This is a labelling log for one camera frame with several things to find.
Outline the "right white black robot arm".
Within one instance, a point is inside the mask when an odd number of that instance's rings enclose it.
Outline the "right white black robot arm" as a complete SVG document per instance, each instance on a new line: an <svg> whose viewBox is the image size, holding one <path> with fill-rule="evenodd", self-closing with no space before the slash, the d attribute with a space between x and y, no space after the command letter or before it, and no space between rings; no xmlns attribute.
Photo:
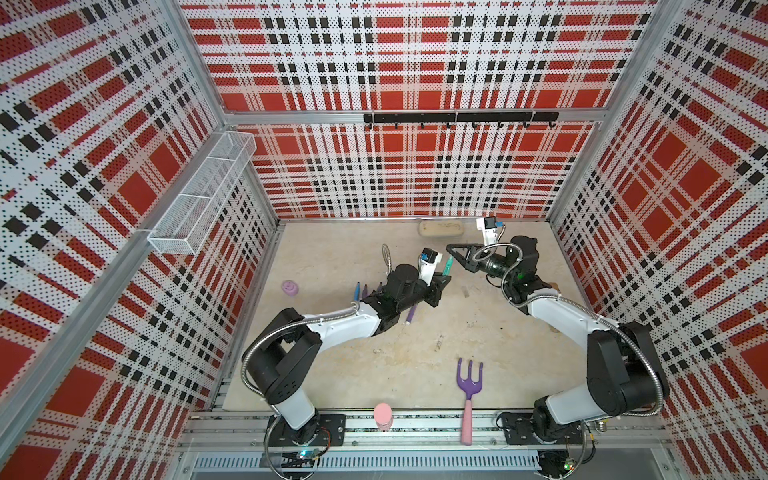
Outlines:
<svg viewBox="0 0 768 480"><path fill-rule="evenodd" d="M466 271L498 280L509 305L558 330L586 354L580 385L535 402L531 425L539 442L554 444L583 422L661 412L669 385L649 327L597 314L543 281L537 272L536 239L452 243L446 250Z"/></svg>

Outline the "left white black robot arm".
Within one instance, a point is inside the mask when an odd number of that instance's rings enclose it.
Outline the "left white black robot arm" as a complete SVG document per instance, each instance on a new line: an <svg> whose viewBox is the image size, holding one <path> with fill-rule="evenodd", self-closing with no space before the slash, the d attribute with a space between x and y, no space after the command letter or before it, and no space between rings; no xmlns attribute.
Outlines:
<svg viewBox="0 0 768 480"><path fill-rule="evenodd" d="M302 315L285 308L245 348L240 379L274 412L271 426L285 433L289 443L308 445L321 431L333 431L303 389L317 356L387 332L420 303L438 306L451 281L437 271L441 260L441 253L423 249L416 265L390 267L382 286L342 310Z"/></svg>

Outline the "pink cylindrical cup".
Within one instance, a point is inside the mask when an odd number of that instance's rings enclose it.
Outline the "pink cylindrical cup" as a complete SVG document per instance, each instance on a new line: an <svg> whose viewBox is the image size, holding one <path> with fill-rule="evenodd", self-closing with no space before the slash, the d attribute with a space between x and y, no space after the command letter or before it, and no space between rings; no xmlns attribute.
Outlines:
<svg viewBox="0 0 768 480"><path fill-rule="evenodd" d="M389 431L394 420L391 406L387 403L377 404L373 410L373 418L380 431Z"/></svg>

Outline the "purple smiley toy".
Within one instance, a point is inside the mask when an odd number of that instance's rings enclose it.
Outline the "purple smiley toy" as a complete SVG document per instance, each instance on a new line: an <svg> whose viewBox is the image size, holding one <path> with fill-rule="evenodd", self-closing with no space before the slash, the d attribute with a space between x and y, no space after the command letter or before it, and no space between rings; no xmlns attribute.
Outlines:
<svg viewBox="0 0 768 480"><path fill-rule="evenodd" d="M299 293L298 284L292 280L283 281L281 284L281 289L286 295L290 297L294 297Z"/></svg>

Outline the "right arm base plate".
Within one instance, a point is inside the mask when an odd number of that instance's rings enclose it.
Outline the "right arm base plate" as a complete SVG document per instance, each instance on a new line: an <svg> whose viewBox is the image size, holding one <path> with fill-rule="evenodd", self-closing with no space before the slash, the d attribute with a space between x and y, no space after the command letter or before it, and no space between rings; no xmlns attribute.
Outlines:
<svg viewBox="0 0 768 480"><path fill-rule="evenodd" d="M581 446L584 443L578 422L560 425L537 412L504 411L497 415L495 425L502 431L507 445Z"/></svg>

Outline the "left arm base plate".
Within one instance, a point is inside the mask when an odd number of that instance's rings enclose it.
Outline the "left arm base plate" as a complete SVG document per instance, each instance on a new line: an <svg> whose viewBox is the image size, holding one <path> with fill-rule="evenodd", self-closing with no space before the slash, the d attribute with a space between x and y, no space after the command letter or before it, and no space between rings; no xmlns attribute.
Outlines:
<svg viewBox="0 0 768 480"><path fill-rule="evenodd" d="M339 413L315 414L307 424L298 430L293 429L285 419L270 419L268 427L269 447L331 447L344 444L347 417Z"/></svg>

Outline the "black hook rail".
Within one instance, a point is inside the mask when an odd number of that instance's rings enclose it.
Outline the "black hook rail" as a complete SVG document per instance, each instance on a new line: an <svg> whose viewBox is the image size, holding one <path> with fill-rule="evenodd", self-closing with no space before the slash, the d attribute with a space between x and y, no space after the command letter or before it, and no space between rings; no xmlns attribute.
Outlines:
<svg viewBox="0 0 768 480"><path fill-rule="evenodd" d="M480 111L480 112L391 112L365 113L363 122L367 125L402 125L402 124L455 124L455 123L518 123L528 126L532 123L554 124L558 121L558 111Z"/></svg>

